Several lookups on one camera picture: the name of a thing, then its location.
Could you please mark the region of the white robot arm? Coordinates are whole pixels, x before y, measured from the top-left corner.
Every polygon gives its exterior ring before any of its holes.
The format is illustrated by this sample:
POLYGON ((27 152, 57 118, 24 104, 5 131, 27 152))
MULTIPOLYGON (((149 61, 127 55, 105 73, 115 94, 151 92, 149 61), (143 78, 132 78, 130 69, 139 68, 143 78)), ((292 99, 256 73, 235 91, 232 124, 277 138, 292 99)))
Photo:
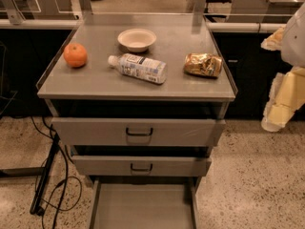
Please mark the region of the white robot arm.
POLYGON ((280 51, 281 59, 293 66, 287 73, 275 76, 261 120, 264 130, 278 132, 305 104, 305 4, 261 47, 280 51))

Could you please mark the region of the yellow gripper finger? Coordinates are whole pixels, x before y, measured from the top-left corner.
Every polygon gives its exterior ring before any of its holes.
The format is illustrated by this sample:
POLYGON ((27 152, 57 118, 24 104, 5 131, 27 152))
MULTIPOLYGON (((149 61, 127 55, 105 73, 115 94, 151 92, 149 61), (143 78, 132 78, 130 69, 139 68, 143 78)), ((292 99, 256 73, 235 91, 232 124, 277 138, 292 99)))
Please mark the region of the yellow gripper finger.
POLYGON ((269 92, 261 127, 268 132, 278 132, 304 104, 305 69, 293 67, 287 73, 278 73, 269 92))
POLYGON ((284 27, 280 27, 268 38, 264 39, 261 43, 261 48, 267 51, 280 51, 282 48, 282 38, 284 27))

